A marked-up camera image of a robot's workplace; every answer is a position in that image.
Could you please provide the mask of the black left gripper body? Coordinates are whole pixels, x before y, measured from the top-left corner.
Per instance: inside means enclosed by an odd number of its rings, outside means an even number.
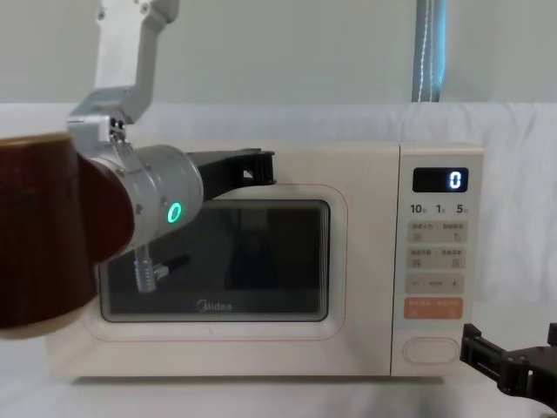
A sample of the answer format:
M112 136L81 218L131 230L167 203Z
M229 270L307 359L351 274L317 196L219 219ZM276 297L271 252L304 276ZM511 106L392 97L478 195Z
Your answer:
M204 201L251 186L274 185L272 151L247 148L232 151L187 152L198 168Z

